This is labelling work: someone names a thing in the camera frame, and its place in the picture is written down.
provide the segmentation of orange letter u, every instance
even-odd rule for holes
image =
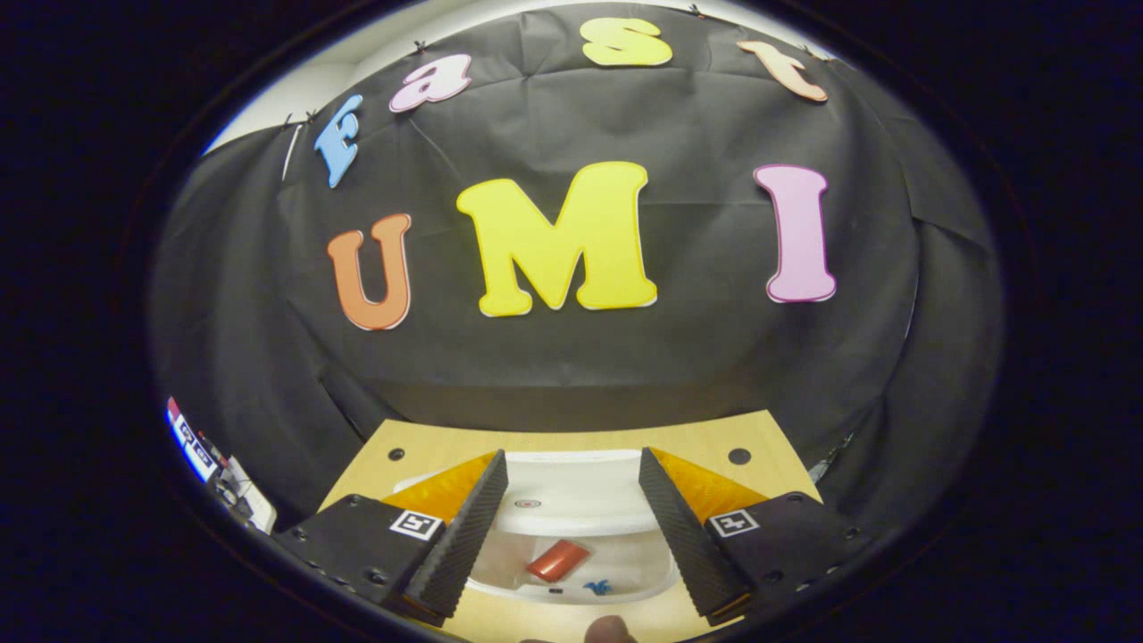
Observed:
[[[413,218],[393,214],[373,225],[373,238],[381,243],[381,260],[385,268],[385,299],[370,300],[361,286],[358,249],[365,241],[353,230],[334,236],[326,249],[334,259],[334,279],[342,310],[353,325],[363,331],[387,331],[397,328],[409,313],[409,273],[405,264],[405,231]]]

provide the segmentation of foam letter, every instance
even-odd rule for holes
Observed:
[[[439,103],[456,96],[472,82],[472,79],[465,75],[471,62],[472,56],[456,54],[419,67],[405,77],[405,87],[389,101],[389,108],[393,112],[403,112],[425,101]]]
[[[766,164],[754,170],[754,180],[770,193],[778,227],[778,271],[766,294],[778,303],[832,297],[838,284],[825,270],[825,177],[806,167]]]
[[[488,316],[525,314],[531,296],[515,282],[515,262],[553,310],[563,306],[572,273],[584,256],[580,304],[591,310],[655,303],[658,289],[644,272],[639,242],[639,190],[647,170],[633,162],[589,164],[572,179],[555,225],[509,178],[469,187],[456,207],[472,217],[480,243]]]
[[[409,313],[409,273],[405,264],[405,231],[413,218],[394,214],[373,225],[373,238],[381,243],[385,268],[385,299],[370,300],[361,287],[361,264],[358,249],[365,236],[354,230],[334,236],[326,248],[334,259],[337,298],[353,325],[362,331],[387,331],[397,328]]]
[[[601,65],[661,65],[671,59],[671,46],[655,38],[658,27],[639,18],[596,18],[583,23],[589,40],[583,53]]]
[[[793,91],[794,94],[809,98],[810,101],[817,101],[824,103],[828,96],[825,95],[825,89],[816,85],[810,85],[806,82],[806,79],[798,73],[797,70],[806,69],[806,65],[801,64],[798,58],[791,58],[782,51],[778,51],[773,45],[766,42],[759,42],[757,40],[746,40],[738,43],[744,51],[752,51],[758,56],[759,61],[766,65],[767,71],[774,77],[786,89]]]
[[[313,143],[313,148],[321,152],[321,156],[326,159],[326,167],[329,168],[330,190],[337,186],[337,182],[357,156],[357,144],[350,145],[346,140],[357,136],[357,116],[351,112],[360,104],[360,94],[350,96]]]

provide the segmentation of red object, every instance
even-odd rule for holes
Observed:
[[[591,552],[569,540],[561,540],[544,552],[543,556],[533,561],[527,569],[531,576],[545,582],[555,582],[588,556],[591,556]]]

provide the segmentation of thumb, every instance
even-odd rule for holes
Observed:
[[[637,643],[620,617],[600,617],[588,626],[584,643]]]

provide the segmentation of black fabric backdrop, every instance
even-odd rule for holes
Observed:
[[[578,26],[639,17],[661,67],[599,67]],[[824,105],[777,83],[740,40],[806,65]],[[472,83],[393,114],[413,70],[469,54]],[[353,94],[357,159],[330,190],[314,139]],[[520,432],[616,431],[769,410],[807,467],[854,440],[821,482],[826,503],[885,532],[916,520],[972,447],[1001,344],[985,215],[905,105],[839,61],[744,27],[628,5],[534,11],[430,45],[371,74],[302,127],[246,135],[187,178],[155,255],[159,380],[192,427],[237,455],[282,514],[314,512],[385,418]],[[658,300],[488,318],[472,220],[456,195],[512,178],[553,219],[591,162],[647,168],[640,235]],[[813,168],[826,302],[777,304],[769,195],[752,171]],[[366,332],[342,312],[326,244],[408,212],[411,308]],[[362,280],[384,296],[379,249]],[[522,276],[520,287],[530,290]],[[583,281],[577,267],[572,289]]]

